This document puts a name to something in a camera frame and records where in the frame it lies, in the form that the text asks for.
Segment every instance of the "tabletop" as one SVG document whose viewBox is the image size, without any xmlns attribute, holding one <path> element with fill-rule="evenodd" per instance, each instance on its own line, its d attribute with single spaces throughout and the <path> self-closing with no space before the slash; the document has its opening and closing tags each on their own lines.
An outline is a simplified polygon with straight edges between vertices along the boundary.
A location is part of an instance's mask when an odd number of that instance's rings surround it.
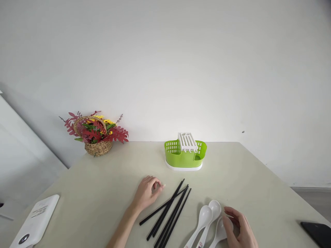
<svg viewBox="0 0 331 248">
<path fill-rule="evenodd" d="M 163 144 L 129 142 L 123 145 L 116 142 L 106 155 L 82 156 L 36 200 L 60 195 L 45 234 L 35 247 L 104 248 L 146 175 L 158 177 L 166 187 L 156 202 L 139 215 L 126 247 L 153 247 L 175 204 L 156 238 L 149 242 L 146 237 L 161 212 L 142 226 L 139 221 L 171 198 L 184 178 L 182 188 L 189 184 L 192 190 L 167 247 L 185 245 L 197 227 L 200 208 L 212 199 L 222 207 L 231 206 L 244 213 L 260 247 L 317 247 L 301 228 L 300 221 L 331 226 L 240 143 L 206 143 L 203 166 L 195 172 L 167 168 Z M 32 207 L 0 235 L 1 247 L 10 246 Z M 213 223 L 209 229 L 205 247 L 212 242 L 215 225 Z M 221 241 L 217 247 L 228 247 L 227 241 Z"/>
</svg>

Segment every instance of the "wicker basket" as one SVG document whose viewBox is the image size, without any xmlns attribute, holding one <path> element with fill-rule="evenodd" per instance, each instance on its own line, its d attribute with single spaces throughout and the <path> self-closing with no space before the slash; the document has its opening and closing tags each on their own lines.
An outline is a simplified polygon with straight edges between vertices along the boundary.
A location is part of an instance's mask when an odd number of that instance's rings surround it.
<svg viewBox="0 0 331 248">
<path fill-rule="evenodd" d="M 90 118 L 100 121 L 102 123 L 103 127 L 107 130 L 106 124 L 103 122 L 103 120 L 101 120 L 97 117 L 94 117 L 94 116 L 82 116 L 82 117 L 78 118 L 75 121 L 75 123 L 73 124 L 73 129 L 79 135 L 79 137 L 82 138 L 83 136 L 81 133 L 79 133 L 79 131 L 77 129 L 78 122 L 80 122 L 84 119 L 90 119 Z M 111 142 L 111 141 L 101 141 L 96 144 L 85 143 L 85 150 L 87 151 L 88 154 L 99 157 L 99 156 L 102 156 L 102 155 L 108 153 L 112 146 L 113 146 L 113 142 Z"/>
</svg>

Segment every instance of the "hand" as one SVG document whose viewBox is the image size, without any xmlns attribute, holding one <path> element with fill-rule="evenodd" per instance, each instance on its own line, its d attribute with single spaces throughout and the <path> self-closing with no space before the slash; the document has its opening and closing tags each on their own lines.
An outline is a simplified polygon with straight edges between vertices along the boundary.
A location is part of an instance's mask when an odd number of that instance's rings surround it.
<svg viewBox="0 0 331 248">
<path fill-rule="evenodd" d="M 152 187 L 156 189 L 157 185 L 159 185 L 159 188 L 154 193 L 152 193 Z M 156 177 L 145 177 L 138 186 L 131 206 L 140 213 L 146 207 L 155 202 L 156 198 L 161 194 L 164 187 L 165 185 L 162 185 L 161 181 Z"/>
<path fill-rule="evenodd" d="M 226 214 L 231 216 L 223 216 L 223 224 L 228 236 L 229 247 L 258 248 L 258 242 L 254 237 L 253 231 L 249 226 L 246 217 L 232 207 L 224 207 L 224 211 Z M 234 236 L 230 221 L 232 221 L 234 225 L 240 228 L 240 234 L 237 238 Z"/>
</svg>

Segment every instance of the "white rack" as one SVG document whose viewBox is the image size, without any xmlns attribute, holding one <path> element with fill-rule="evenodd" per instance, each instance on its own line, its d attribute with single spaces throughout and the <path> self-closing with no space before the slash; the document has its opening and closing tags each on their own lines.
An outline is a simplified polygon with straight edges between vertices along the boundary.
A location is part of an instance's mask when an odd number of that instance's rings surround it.
<svg viewBox="0 0 331 248">
<path fill-rule="evenodd" d="M 191 133 L 178 133 L 180 149 L 184 152 L 197 152 L 198 146 Z"/>
</svg>

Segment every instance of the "black chopstick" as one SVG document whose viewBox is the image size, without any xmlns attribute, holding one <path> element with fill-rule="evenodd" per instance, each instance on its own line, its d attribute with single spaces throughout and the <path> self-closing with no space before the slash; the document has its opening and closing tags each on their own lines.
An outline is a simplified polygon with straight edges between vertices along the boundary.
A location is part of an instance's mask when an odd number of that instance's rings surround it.
<svg viewBox="0 0 331 248">
<path fill-rule="evenodd" d="M 168 213 L 168 211 L 169 211 L 169 208 L 171 207 L 171 204 L 173 203 L 173 200 L 174 200 L 174 199 L 175 199 L 175 198 L 173 197 L 171 203 L 169 203 L 169 204 L 166 206 L 166 208 L 163 210 L 163 213 L 162 213 L 162 215 L 161 215 L 161 217 L 160 217 L 160 221 L 159 221 L 159 223 L 156 224 L 156 228 L 155 228 L 154 232 L 152 233 L 152 234 L 153 234 L 153 238 L 155 237 L 156 233 L 158 232 L 158 230 L 159 230 L 159 228 L 160 228 L 160 226 L 161 226 L 161 224 L 162 224 L 164 218 L 166 217 L 166 215 L 167 215 L 167 213 Z"/>
<path fill-rule="evenodd" d="M 186 200 L 187 200 L 187 198 L 189 197 L 190 192 L 191 192 L 191 189 L 189 190 L 189 193 L 187 194 L 187 196 L 186 196 L 186 198 L 185 198 L 185 201 L 184 201 L 184 203 L 183 203 L 181 209 L 180 209 L 179 212 L 178 212 L 178 215 L 177 215 L 177 217 L 176 217 L 176 220 L 175 220 L 175 222 L 173 223 L 173 225 L 172 225 L 172 227 L 171 227 L 171 229 L 170 229 L 170 232 L 169 232 L 169 234 L 168 234 L 166 240 L 164 241 L 164 243 L 161 244 L 161 247 L 160 247 L 160 248 L 165 248 L 165 246 L 166 246 L 166 244 L 167 244 L 167 242 L 168 242 L 168 240 L 169 240 L 169 238 L 170 238 L 170 235 L 171 235 L 171 233 L 172 233 L 172 231 L 173 231 L 173 229 L 174 229 L 174 227 L 175 227 L 175 225 L 176 225 L 176 222 L 177 222 L 177 220 L 178 220 L 178 218 L 179 218 L 179 216 L 180 216 L 180 213 L 181 213 L 182 210 L 183 210 L 183 207 L 184 207 L 184 205 L 185 205 L 185 203 L 186 203 Z"/>
<path fill-rule="evenodd" d="M 177 196 L 179 196 L 185 189 L 182 189 L 178 194 L 176 194 L 175 198 Z M 153 213 L 151 213 L 149 216 L 147 216 L 146 218 L 144 218 L 142 221 L 139 222 L 139 225 L 141 226 L 142 224 L 144 224 L 147 220 L 149 220 L 150 218 L 152 218 L 158 211 L 160 211 L 162 208 L 164 208 L 165 206 L 168 205 L 168 203 L 171 201 L 171 199 L 169 201 L 167 201 L 166 203 L 164 203 L 161 207 L 159 207 L 157 210 L 155 210 Z"/>
<path fill-rule="evenodd" d="M 157 226 L 159 225 L 160 222 L 163 221 L 164 219 L 164 215 L 168 212 L 173 200 L 174 200 L 174 196 L 178 193 L 180 187 L 182 186 L 183 182 L 184 182 L 185 179 L 183 179 L 180 184 L 178 185 L 175 193 L 172 195 L 171 199 L 170 199 L 170 202 L 168 203 L 168 205 L 166 206 L 166 208 L 163 210 L 161 216 L 159 217 L 159 219 L 157 220 L 157 222 L 155 223 L 155 225 L 153 226 L 151 232 L 149 233 L 149 235 L 147 236 L 147 241 L 151 238 L 152 234 L 154 233 L 155 229 L 157 228 Z"/>
<path fill-rule="evenodd" d="M 160 243 L 161 240 L 164 242 L 164 240 L 166 239 L 167 234 L 168 234 L 168 231 L 170 230 L 171 224 L 172 224 L 172 222 L 173 222 L 173 220 L 174 220 L 174 218 L 175 218 L 175 216 L 177 214 L 177 211 L 178 211 L 178 209 L 179 209 L 179 207 L 180 207 L 180 205 L 181 205 L 181 203 L 182 203 L 182 201 L 184 199 L 184 196 L 186 194 L 186 190 L 188 189 L 188 187 L 189 187 L 189 185 L 186 186 L 184 193 L 182 194 L 182 196 L 180 197 L 179 201 L 177 202 L 174 210 L 171 213 L 170 218 L 168 219 L 168 221 L 167 221 L 166 225 L 164 226 L 164 228 L 163 228 L 163 230 L 162 230 L 162 232 L 161 232 L 158 240 L 156 241 L 156 244 L 154 245 L 154 248 L 157 248 L 158 247 L 158 245 L 159 245 L 159 243 Z"/>
</svg>

